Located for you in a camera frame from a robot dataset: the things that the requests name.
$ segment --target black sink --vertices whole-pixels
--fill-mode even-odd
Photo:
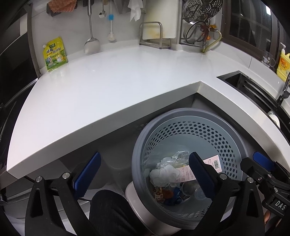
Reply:
[[[269,95],[263,88],[256,84],[250,77],[240,71],[229,73],[218,77],[229,84],[245,97],[250,99],[258,108],[265,113],[273,111],[280,121],[280,132],[290,144],[290,118],[284,109],[278,105],[277,101]]]

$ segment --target white cutting board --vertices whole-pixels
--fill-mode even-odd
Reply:
[[[177,34],[179,0],[147,0],[144,22],[159,21],[163,26],[163,38],[173,39]],[[160,38],[158,24],[145,24],[143,39]]]

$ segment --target dish soap bottle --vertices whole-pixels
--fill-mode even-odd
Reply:
[[[290,53],[286,55],[286,46],[283,43],[281,44],[283,49],[281,50],[280,61],[276,73],[285,82],[290,72]]]

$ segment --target crumpled white tissue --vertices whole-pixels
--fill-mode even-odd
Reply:
[[[131,8],[130,21],[134,18],[135,21],[141,17],[141,8],[143,8],[142,0],[130,0],[129,8]]]
[[[181,171],[172,165],[167,165],[161,169],[154,169],[149,174],[150,182],[155,187],[176,187],[176,181],[181,177]]]

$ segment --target gray plastic basket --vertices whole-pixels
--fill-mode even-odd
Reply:
[[[177,151],[196,151],[204,160],[219,154],[222,170],[242,180],[240,162],[248,157],[238,133],[220,117],[207,111],[179,108],[149,122],[139,135],[132,156],[136,192],[147,210],[160,221],[182,229],[194,229],[211,204],[193,197],[175,205],[160,205],[152,197],[149,173],[160,160]]]

